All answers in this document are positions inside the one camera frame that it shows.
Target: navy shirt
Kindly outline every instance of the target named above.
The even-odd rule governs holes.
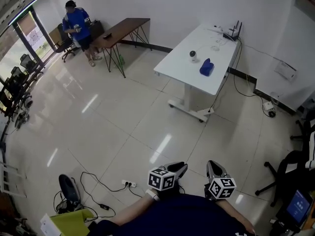
[[[215,202],[181,194],[155,202],[145,213],[118,226],[102,220],[88,236],[235,236],[248,233],[238,220]]]
[[[72,33],[76,40],[81,40],[90,35],[88,27],[85,26],[85,19],[89,17],[87,12],[80,8],[75,8],[73,13],[67,13],[68,21],[63,19],[63,30],[74,29],[74,26],[79,25],[82,29],[80,32]]]

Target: man in blue shirt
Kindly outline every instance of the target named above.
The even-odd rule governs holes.
[[[85,25],[85,20],[89,18],[89,15],[83,8],[76,8],[76,4],[72,0],[65,4],[65,8],[67,13],[63,18],[64,32],[73,35],[87,56],[89,64],[95,66],[94,61],[101,60],[102,57],[96,56],[91,46],[93,40],[89,28]]]

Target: white desk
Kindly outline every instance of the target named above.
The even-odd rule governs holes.
[[[201,122],[207,121],[208,115],[214,111],[212,108],[198,112],[192,110],[190,108],[191,88],[194,87],[215,95],[226,70],[236,55],[236,47],[237,42],[223,38],[222,33],[216,32],[216,28],[210,25],[202,24],[192,31],[154,68],[157,74],[161,73],[185,83],[184,102],[181,104],[169,100],[169,105],[198,118]],[[197,62],[192,63],[190,61],[190,51],[197,52]],[[209,77],[199,72],[207,58],[210,58],[210,61],[214,64]]]

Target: person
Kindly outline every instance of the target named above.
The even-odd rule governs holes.
[[[66,16],[63,18],[63,30],[65,33],[71,33],[76,41],[80,44],[89,64],[94,67],[96,60],[101,60],[94,54],[93,47],[91,46],[92,37],[89,28],[85,25],[85,20],[89,15],[83,8],[76,8],[76,3],[73,0],[65,4]]]
[[[150,191],[111,221],[100,221],[88,236],[255,235],[253,225],[227,200],[214,202],[179,190],[162,198],[162,192]]]

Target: shorts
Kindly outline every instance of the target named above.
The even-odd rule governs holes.
[[[82,51],[88,50],[90,48],[90,44],[93,42],[91,35],[82,38],[78,40],[78,43],[80,44]]]

